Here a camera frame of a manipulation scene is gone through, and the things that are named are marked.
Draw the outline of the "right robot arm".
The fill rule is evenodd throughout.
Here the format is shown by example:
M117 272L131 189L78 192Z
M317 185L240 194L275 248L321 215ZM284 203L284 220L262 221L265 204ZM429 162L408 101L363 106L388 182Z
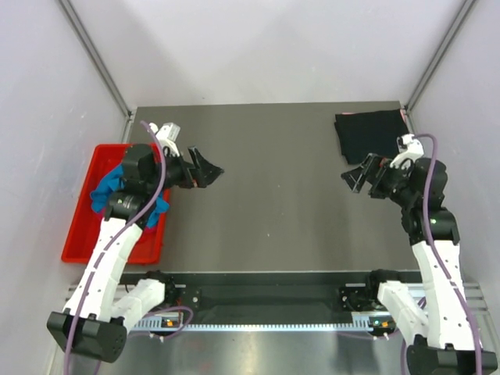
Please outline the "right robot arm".
M454 215L444 207L448 183L440 161L405 157L399 166L369 154L342 179L354 192L370 184L369 195L399 205L422 279L425 306L415 302L398 271L375 270L365 289L366 303L385 308L406 343L411 374L493 374L497 355L485 350L466 303L460 272L460 236Z

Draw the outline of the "black t shirt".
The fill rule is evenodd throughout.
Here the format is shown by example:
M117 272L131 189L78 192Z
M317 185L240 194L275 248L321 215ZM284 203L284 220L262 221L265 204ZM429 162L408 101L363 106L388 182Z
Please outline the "black t shirt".
M398 109L337 114L334 127L348 165L360 164L370 153L394 158L398 138L409 133Z

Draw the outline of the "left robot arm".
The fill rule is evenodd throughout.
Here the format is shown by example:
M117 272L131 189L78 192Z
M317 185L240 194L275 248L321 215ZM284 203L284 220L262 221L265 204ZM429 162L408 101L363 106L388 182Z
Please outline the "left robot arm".
M118 185L107 198L91 258L62 311L52 312L47 328L66 355L114 363L128 334L155 307L172 308L177 291L163 277L143 277L120 300L115 294L125 265L167 189L206 188L223 169L206 160L196 147L191 157L164 153L158 145L129 146L121 160Z

